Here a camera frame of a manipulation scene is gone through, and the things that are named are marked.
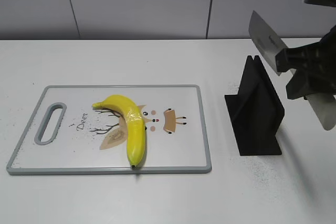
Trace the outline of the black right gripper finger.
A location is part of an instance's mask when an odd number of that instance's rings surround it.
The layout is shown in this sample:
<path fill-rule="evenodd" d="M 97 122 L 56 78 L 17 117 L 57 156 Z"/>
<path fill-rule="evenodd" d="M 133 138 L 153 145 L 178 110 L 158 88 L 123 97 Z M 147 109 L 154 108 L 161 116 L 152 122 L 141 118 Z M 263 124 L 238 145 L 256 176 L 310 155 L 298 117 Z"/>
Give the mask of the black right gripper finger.
<path fill-rule="evenodd" d="M 286 85 L 287 98 L 295 100 L 311 94 L 325 93 L 325 81 L 309 75 L 303 70 L 294 70 L 292 78 Z"/>
<path fill-rule="evenodd" d="M 289 69 L 313 72 L 322 64 L 319 43 L 315 42 L 296 48 L 284 48 L 276 56 L 276 69 L 286 72 Z"/>

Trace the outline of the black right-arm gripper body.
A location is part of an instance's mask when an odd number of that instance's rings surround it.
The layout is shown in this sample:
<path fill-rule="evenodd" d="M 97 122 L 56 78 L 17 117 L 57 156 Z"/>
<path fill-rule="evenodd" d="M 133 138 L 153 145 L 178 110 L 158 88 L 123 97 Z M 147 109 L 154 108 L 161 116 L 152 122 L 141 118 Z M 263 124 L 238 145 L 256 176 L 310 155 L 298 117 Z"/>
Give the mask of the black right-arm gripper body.
<path fill-rule="evenodd" d="M 335 94 L 335 26 L 313 45 L 319 69 L 314 93 Z"/>

